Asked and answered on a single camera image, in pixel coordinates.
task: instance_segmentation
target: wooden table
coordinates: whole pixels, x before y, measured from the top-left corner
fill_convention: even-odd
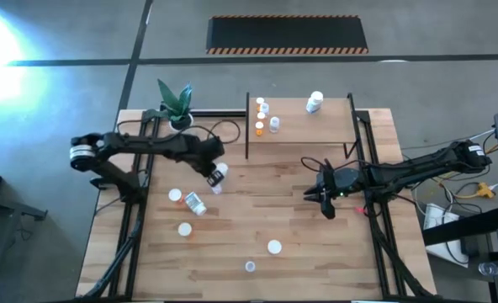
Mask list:
[[[369,112],[379,160],[402,161],[390,110]],[[124,110],[119,121],[139,119],[140,115],[139,110]],[[217,120],[202,118],[195,123],[210,127]],[[225,155],[219,159],[230,168],[221,195],[213,195],[204,178],[187,164],[156,157],[133,299],[381,299],[368,219],[354,210],[363,206],[363,196],[335,200],[336,219],[332,221],[320,213],[317,203],[302,199],[303,191],[314,183],[315,173],[301,166],[300,157],[327,157],[338,166],[345,161],[342,144],[256,144],[246,160],[245,119],[236,121],[241,139],[226,146]],[[138,128],[137,123],[121,127],[132,134],[137,134]],[[169,132],[167,125],[161,125],[161,136]],[[216,130],[224,141],[233,138],[235,132],[228,124]],[[111,158],[127,170],[132,160],[133,155]],[[172,188],[180,188],[185,194],[196,192],[208,212],[197,217],[187,207],[174,205],[167,198]],[[117,196],[114,190],[103,191],[98,207]],[[423,286],[435,293],[415,206],[395,200],[389,208],[400,256]],[[122,214],[123,204],[117,202],[95,217],[78,295],[90,290],[112,262]],[[182,222],[193,226],[190,238],[177,234]],[[272,239],[283,244],[277,256],[267,252]],[[250,260],[257,266],[254,273],[244,270]],[[120,283],[125,282],[128,262]],[[389,260],[386,268],[395,292]]]

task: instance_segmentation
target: white bottle cap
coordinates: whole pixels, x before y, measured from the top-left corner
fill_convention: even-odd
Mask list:
[[[271,254],[278,254],[281,252],[281,249],[283,249],[283,246],[277,240],[272,240],[268,243],[268,252]]]
[[[215,169],[220,171],[223,174],[223,176],[226,177],[226,172],[229,170],[229,167],[225,163],[221,162],[215,165]]]
[[[172,202],[178,202],[182,198],[182,191],[180,189],[171,189],[168,192],[168,198]]]
[[[182,237],[187,237],[191,233],[192,229],[191,224],[184,222],[178,227],[178,234]]]
[[[194,213],[197,214],[197,215],[204,215],[206,213],[206,206],[204,206],[204,203],[201,203],[199,205],[197,205],[195,208],[194,208]]]
[[[310,97],[316,102],[321,102],[324,99],[324,94],[319,91],[315,91],[310,95]]]
[[[255,271],[255,269],[257,269],[257,266],[255,265],[255,263],[253,261],[247,261],[246,263],[246,271],[248,273],[252,273]]]

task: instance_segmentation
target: metal stand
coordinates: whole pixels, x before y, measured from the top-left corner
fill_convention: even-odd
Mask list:
[[[21,222],[21,215],[31,215],[37,221],[42,221],[47,216],[47,210],[38,210],[35,207],[5,199],[0,195],[0,212],[6,217],[5,227],[1,233],[0,241],[0,265],[3,263],[6,251],[12,245],[13,235]]]

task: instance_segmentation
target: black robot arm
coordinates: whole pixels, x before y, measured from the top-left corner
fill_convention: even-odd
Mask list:
[[[115,132],[93,133],[72,138],[70,160],[74,169],[93,171],[101,176],[102,183],[116,185],[122,201],[129,202],[138,198],[139,179],[135,172],[124,172],[109,162],[110,157],[119,153],[162,155],[176,162],[186,162],[195,172],[207,178],[210,186],[215,186],[223,178],[215,171],[213,162],[225,154],[218,136],[201,141],[197,136],[182,133],[162,138]]]
[[[333,219],[331,200],[337,197],[370,190],[375,200],[387,202],[408,185],[449,172],[480,173],[491,163],[482,147],[472,141],[453,142],[432,154],[396,164],[362,162],[362,171],[335,169],[326,160],[320,166],[316,184],[304,192],[305,200],[320,203],[322,214]]]

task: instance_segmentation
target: concrete floor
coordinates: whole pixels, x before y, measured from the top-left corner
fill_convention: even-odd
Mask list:
[[[129,58],[144,0],[0,0],[6,59]],[[362,18],[369,55],[498,53],[498,1],[156,0],[141,57],[204,56],[213,14],[341,13]],[[0,51],[7,50],[0,40]],[[112,130],[127,66],[0,68],[0,174],[3,193],[41,209],[24,221],[0,275],[0,302],[69,299],[87,245],[97,191],[70,169],[69,139]],[[157,108],[156,78],[194,86],[200,109],[243,107],[245,92],[304,97],[354,94],[358,107],[392,108],[402,146],[427,145],[488,130],[498,113],[498,61],[417,63],[140,66],[130,109]],[[430,152],[405,151],[413,157]],[[488,183],[498,182],[498,156]],[[421,188],[419,195],[430,192]],[[442,203],[440,194],[426,202]],[[498,206],[475,201],[484,210]],[[454,265],[432,262],[438,293],[488,301],[486,284],[456,279]]]

